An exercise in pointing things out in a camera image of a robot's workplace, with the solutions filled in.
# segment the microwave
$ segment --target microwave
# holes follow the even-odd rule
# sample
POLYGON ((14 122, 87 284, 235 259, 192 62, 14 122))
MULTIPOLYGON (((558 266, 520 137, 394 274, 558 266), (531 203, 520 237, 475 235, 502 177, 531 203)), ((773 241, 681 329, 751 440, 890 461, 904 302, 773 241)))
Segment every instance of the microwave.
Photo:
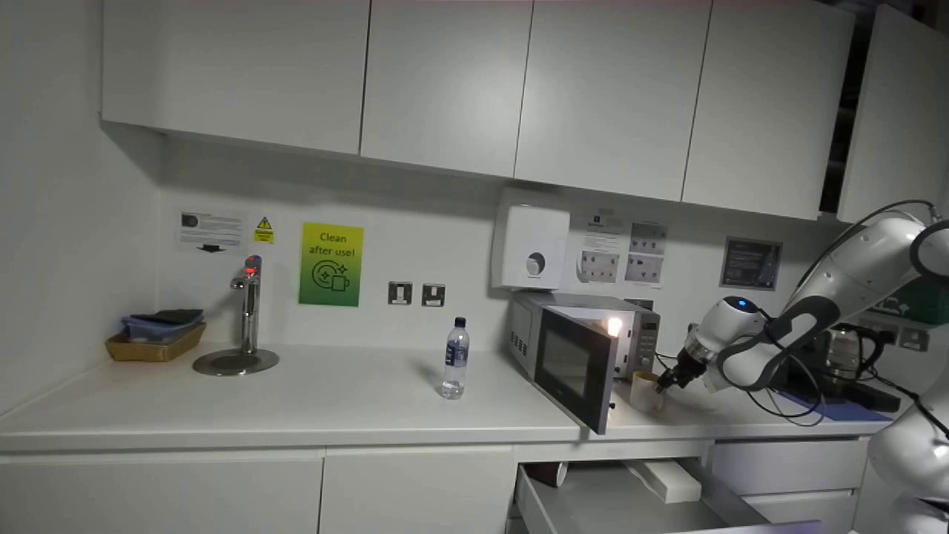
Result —
POLYGON ((514 295, 503 352, 555 404, 606 434, 615 379, 649 370, 658 315, 615 298, 514 295))

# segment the kitchen counter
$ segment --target kitchen counter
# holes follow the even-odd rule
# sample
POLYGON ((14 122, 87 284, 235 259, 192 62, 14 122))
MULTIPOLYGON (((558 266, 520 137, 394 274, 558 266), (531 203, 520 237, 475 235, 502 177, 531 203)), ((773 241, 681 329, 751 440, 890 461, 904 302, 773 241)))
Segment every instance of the kitchen counter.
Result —
POLYGON ((881 421, 794 427, 739 391, 672 391, 656 416, 620 385, 606 435, 591 435, 502 352, 475 352, 459 401, 435 395, 438 352, 276 348, 253 378, 202 378, 176 363, 103 363, 12 410, 0 455, 183 447, 576 444, 744 435, 864 435, 881 421))

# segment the green sign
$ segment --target green sign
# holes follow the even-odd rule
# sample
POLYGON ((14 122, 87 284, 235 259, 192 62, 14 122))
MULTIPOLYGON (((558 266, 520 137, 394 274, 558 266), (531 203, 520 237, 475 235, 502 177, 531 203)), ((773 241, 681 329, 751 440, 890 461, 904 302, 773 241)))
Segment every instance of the green sign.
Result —
POLYGON ((300 302, 359 305, 361 228, 303 225, 300 241, 300 302))

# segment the white wall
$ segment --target white wall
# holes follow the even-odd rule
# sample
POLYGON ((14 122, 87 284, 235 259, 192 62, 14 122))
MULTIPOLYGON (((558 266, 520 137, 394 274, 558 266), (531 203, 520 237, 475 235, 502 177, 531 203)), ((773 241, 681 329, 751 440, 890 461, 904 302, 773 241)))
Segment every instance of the white wall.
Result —
POLYGON ((0 4, 0 413, 153 298, 156 140, 97 128, 97 4, 0 4))
MULTIPOLYGON (((276 246, 254 246, 263 254, 263 342, 423 348, 438 352, 451 318, 466 315, 477 343, 497 343, 506 295, 490 292, 490 241, 502 182, 416 165, 327 161, 192 137, 176 137, 165 154, 159 302, 208 309, 210 329, 204 339, 235 339, 227 278, 242 259, 176 249, 180 210, 235 214, 253 225, 269 216, 276 225, 276 246), (297 305, 303 223, 365 228, 359 309, 297 305), (392 278, 416 283, 413 309, 386 305, 386 284, 392 278), (447 309, 422 309, 422 283, 447 284, 447 309)), ((576 214, 612 207, 625 220, 666 225, 666 274, 662 284, 583 287, 573 283, 573 292, 583 295, 656 300, 656 309, 665 315, 662 349, 666 352, 678 349, 689 321, 701 321, 721 295, 735 295, 733 287, 717 287, 727 237, 782 243, 778 292, 739 292, 781 311, 830 232, 770 216, 576 189, 555 189, 552 195, 539 189, 523 200, 560 204, 576 214)))

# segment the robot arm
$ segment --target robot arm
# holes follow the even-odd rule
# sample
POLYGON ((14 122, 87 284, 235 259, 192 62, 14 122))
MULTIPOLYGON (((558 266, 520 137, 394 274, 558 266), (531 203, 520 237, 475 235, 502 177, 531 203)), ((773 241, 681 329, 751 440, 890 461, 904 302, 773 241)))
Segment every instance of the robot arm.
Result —
MULTIPOLYGON (((781 318, 767 318, 742 298, 714 302, 689 333, 677 369, 658 379, 658 388, 689 385, 709 364, 727 385, 764 388, 804 343, 920 278, 920 246, 914 246, 920 235, 926 235, 926 223, 902 210, 856 225, 806 271, 781 318)), ((949 262, 949 237, 944 235, 926 253, 949 262)))

